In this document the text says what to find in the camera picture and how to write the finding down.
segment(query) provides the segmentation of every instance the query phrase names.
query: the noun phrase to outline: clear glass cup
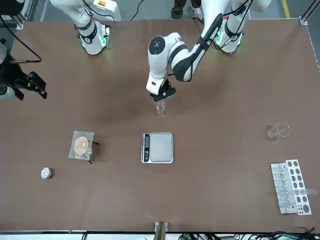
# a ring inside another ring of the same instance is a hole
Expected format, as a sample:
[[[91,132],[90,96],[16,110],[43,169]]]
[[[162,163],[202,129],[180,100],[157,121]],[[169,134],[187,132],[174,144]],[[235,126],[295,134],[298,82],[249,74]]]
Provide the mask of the clear glass cup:
[[[155,102],[156,106],[156,114],[158,116],[164,116],[166,113],[166,101],[165,100],[160,100]]]
[[[268,132],[268,137],[271,141],[276,141],[278,138],[287,138],[290,135],[290,126],[285,121],[278,121]]]

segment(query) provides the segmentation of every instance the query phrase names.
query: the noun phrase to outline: white robotic arm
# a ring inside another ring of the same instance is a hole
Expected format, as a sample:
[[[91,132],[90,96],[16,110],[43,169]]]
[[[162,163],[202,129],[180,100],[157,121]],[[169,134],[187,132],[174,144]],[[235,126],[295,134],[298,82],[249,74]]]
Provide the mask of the white robotic arm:
[[[88,5],[95,12],[103,16],[112,16],[115,20],[121,20],[118,5],[112,0],[50,0],[52,5],[74,22],[80,33],[82,46],[88,54],[97,55],[107,46],[109,28],[94,20],[85,12]]]
[[[223,23],[223,26],[227,26],[226,20],[223,20],[223,13],[229,4],[229,1],[230,0],[202,0],[204,28],[191,51],[187,49],[181,36],[176,32],[165,37],[155,36],[150,41],[148,47],[150,71],[146,89],[155,102],[166,99],[176,92],[167,79],[168,65],[171,66],[173,75],[178,81],[190,82],[192,80],[192,76],[196,71],[199,62],[214,41],[218,30],[220,29],[221,31],[221,29],[224,28],[221,27]],[[237,9],[238,7],[241,7],[241,5],[244,5],[240,9],[241,11],[236,13],[237,16],[241,15],[244,10],[248,8],[249,2],[251,1],[252,0],[232,0],[231,5],[233,9]],[[271,0],[253,0],[252,3],[255,4],[257,10],[263,11],[270,4],[270,1]],[[236,28],[239,27],[240,21],[238,18],[229,19],[229,21],[232,30],[235,28],[236,24]],[[242,27],[239,32],[242,32],[244,23],[241,25]]]
[[[224,19],[215,44],[224,53],[231,54],[237,50],[243,35],[246,23],[247,10],[250,8],[255,12],[263,12],[270,5],[271,0],[231,0],[231,10],[236,10]]]
[[[1,16],[16,16],[21,13],[24,5],[24,0],[0,0],[0,20],[12,35],[12,31],[8,28]],[[9,100],[13,98],[23,100],[25,95],[21,91],[22,89],[35,92],[43,99],[46,99],[47,92],[45,81],[34,71],[25,74],[19,65],[19,63],[31,61],[15,60],[4,46],[5,42],[6,40],[4,38],[0,39],[0,100]]]

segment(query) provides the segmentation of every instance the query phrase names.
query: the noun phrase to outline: metal frame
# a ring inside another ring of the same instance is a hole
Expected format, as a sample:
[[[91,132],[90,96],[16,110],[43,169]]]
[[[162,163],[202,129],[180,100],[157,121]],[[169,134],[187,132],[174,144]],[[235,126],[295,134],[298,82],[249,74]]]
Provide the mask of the metal frame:
[[[313,44],[312,39],[311,39],[311,36],[310,36],[310,32],[309,32],[308,26],[306,26],[306,29],[307,29],[307,32],[308,32],[308,35],[309,35],[309,39],[310,39],[312,51],[313,51],[313,54],[314,54],[314,58],[315,58],[316,64],[317,64],[318,69],[319,69],[319,72],[320,72],[320,64],[319,64],[319,61],[318,61],[318,59],[317,59],[317,55],[316,55],[316,52],[315,52],[314,44]]]
[[[33,6],[37,0],[25,0],[24,7],[19,15],[9,16],[11,20],[6,20],[5,23],[9,25],[16,25],[17,30],[22,30],[24,28],[24,22],[30,20]]]
[[[309,17],[316,10],[316,8],[319,6],[319,4],[320,4],[320,0],[313,0],[313,2],[308,7],[308,9],[304,12],[304,14],[299,17],[299,21],[300,21],[300,25],[301,26],[307,26],[308,25]]]

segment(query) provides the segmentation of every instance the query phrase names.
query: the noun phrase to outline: brown tabletop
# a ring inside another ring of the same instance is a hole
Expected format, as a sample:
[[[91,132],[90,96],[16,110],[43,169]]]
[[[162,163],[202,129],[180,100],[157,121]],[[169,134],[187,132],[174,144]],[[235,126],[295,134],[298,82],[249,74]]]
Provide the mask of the brown tabletop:
[[[0,230],[296,232],[320,230],[312,215],[280,214],[271,163],[298,159],[306,187],[320,189],[320,78],[307,28],[295,19],[249,20],[236,54],[213,47],[191,83],[157,118],[146,91],[148,44],[192,20],[118,22],[109,48],[82,49],[72,23],[26,23],[19,37],[42,57],[25,64],[47,82],[47,100],[1,101]],[[18,42],[12,55],[32,59]],[[286,140],[268,126],[290,122]],[[74,130],[94,132],[95,162],[68,158]],[[141,135],[171,132],[172,164],[142,164]],[[54,169],[43,180],[41,169]]]

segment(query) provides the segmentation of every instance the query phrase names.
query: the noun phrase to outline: test tube rack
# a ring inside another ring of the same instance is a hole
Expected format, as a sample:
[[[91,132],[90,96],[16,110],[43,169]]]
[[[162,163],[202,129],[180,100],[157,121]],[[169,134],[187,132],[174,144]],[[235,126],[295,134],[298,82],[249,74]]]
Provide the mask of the test tube rack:
[[[311,208],[305,190],[305,182],[297,159],[285,163],[271,164],[274,187],[280,212],[299,216],[311,215]]]

